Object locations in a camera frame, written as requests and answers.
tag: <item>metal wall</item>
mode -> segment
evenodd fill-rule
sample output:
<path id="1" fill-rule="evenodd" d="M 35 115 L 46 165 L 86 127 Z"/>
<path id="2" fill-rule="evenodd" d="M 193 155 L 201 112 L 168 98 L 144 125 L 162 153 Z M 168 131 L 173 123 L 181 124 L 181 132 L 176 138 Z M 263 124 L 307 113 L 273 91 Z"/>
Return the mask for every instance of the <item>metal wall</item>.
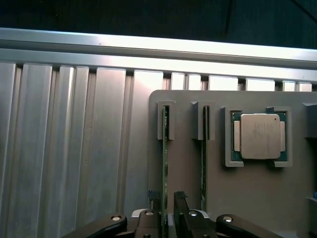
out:
<path id="1" fill-rule="evenodd" d="M 317 78 L 312 69 L 9 47 L 0 61 L 3 238 L 58 238 L 147 207 L 153 91 L 312 91 Z"/>

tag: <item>gray plastic tray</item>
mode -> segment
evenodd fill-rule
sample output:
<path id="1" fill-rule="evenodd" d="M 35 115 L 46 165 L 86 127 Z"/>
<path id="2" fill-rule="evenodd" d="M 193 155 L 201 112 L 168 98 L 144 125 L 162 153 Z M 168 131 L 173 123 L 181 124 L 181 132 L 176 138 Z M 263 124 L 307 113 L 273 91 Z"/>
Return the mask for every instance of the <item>gray plastic tray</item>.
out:
<path id="1" fill-rule="evenodd" d="M 200 209 L 201 147 L 192 139 L 193 103 L 213 101 L 214 140 L 208 151 L 208 210 L 211 219 L 229 213 L 276 232 L 308 229 L 308 200 L 315 185 L 315 151 L 305 138 L 307 116 L 303 103 L 317 103 L 317 93 L 247 91 L 155 91 L 149 103 L 149 189 L 161 188 L 161 141 L 158 102 L 175 101 L 175 134 L 168 145 L 168 211 L 174 191 L 189 196 L 190 208 Z M 223 165 L 224 121 L 221 108 L 264 113 L 266 107 L 290 107 L 292 166 L 268 167 L 265 161 L 246 161 L 244 167 Z"/>

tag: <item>metal frame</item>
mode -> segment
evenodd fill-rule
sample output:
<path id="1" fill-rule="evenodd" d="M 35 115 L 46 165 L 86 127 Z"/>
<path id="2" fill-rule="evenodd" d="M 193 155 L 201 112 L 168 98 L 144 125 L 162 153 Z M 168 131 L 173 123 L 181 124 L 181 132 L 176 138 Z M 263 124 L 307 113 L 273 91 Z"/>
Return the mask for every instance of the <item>metal frame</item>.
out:
<path id="1" fill-rule="evenodd" d="M 163 38 L 98 35 L 54 31 L 0 28 L 0 48 L 68 51 L 134 56 L 184 58 L 274 64 L 276 66 L 316 66 L 317 51 L 255 45 L 175 40 Z"/>
<path id="2" fill-rule="evenodd" d="M 317 51 L 0 28 L 0 61 L 317 81 Z"/>

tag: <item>round metal bolt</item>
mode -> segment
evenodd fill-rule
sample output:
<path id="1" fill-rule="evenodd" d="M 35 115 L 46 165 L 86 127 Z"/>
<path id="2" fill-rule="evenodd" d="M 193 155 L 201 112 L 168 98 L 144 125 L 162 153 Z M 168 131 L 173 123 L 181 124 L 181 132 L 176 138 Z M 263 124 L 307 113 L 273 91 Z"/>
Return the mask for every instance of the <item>round metal bolt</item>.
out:
<path id="1" fill-rule="evenodd" d="M 145 215 L 151 216 L 151 215 L 154 215 L 154 213 L 152 211 L 148 211 L 148 212 L 145 212 Z"/>
<path id="2" fill-rule="evenodd" d="M 119 221 L 121 219 L 121 217 L 119 216 L 114 216 L 114 217 L 111 217 L 111 219 L 115 222 Z"/>
<path id="3" fill-rule="evenodd" d="M 233 221 L 233 219 L 231 217 L 223 217 L 223 220 L 225 222 L 232 222 Z"/>
<path id="4" fill-rule="evenodd" d="M 189 215 L 191 215 L 192 217 L 196 217 L 197 216 L 197 212 L 195 211 L 190 211 Z"/>

